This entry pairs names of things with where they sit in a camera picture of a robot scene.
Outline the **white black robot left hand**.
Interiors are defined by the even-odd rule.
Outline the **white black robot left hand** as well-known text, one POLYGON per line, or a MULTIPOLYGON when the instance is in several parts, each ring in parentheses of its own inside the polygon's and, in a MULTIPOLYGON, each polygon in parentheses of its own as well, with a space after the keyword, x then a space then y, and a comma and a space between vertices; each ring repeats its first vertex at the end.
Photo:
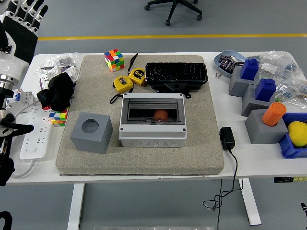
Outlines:
POLYGON ((42 0, 10 0, 0 16, 0 74, 12 81, 25 76, 34 57, 37 32, 48 11, 42 0))

